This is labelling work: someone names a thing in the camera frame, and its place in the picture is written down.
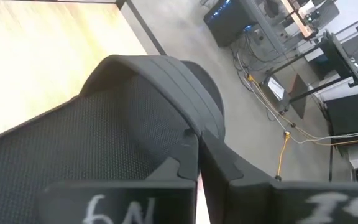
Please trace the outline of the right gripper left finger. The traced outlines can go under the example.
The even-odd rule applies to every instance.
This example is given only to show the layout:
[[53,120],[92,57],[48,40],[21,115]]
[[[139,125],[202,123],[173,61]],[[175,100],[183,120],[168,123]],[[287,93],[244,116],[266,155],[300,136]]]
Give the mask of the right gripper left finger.
[[198,138],[185,132],[143,180],[60,182],[39,196],[40,224],[195,224]]

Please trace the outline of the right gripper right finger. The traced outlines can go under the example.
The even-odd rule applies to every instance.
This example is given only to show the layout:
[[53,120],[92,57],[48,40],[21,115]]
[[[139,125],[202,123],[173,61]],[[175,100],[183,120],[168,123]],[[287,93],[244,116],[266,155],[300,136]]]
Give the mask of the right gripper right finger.
[[209,131],[200,141],[212,224],[358,224],[358,183],[279,181]]

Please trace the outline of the black slide sandal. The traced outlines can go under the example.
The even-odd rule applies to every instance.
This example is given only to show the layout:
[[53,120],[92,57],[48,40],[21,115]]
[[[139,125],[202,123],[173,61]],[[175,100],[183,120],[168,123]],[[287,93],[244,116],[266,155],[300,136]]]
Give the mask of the black slide sandal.
[[110,55],[77,96],[0,134],[0,224],[40,224],[39,196],[56,183],[143,180],[185,132],[199,154],[205,131],[225,137],[206,70],[163,55]]

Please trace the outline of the black equipment case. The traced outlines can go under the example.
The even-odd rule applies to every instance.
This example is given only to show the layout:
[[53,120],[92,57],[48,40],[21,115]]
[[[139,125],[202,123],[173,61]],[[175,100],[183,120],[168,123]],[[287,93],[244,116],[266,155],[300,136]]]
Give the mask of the black equipment case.
[[325,102],[329,133],[334,136],[358,133],[358,95]]

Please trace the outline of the black computer tower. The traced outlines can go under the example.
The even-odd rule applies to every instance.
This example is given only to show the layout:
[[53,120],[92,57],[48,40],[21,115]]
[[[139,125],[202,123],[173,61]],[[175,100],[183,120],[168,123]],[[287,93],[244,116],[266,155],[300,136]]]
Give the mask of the black computer tower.
[[218,47],[231,45],[243,32],[257,24],[247,0],[218,0],[203,20]]

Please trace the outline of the wooden desk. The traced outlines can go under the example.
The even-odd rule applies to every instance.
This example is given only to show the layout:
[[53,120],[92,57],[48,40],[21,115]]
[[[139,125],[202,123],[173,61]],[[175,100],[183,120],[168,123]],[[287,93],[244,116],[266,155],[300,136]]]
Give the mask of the wooden desk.
[[305,40],[313,38],[319,29],[313,24],[310,15],[316,10],[313,0],[280,0],[285,17],[280,25],[284,28],[295,24]]

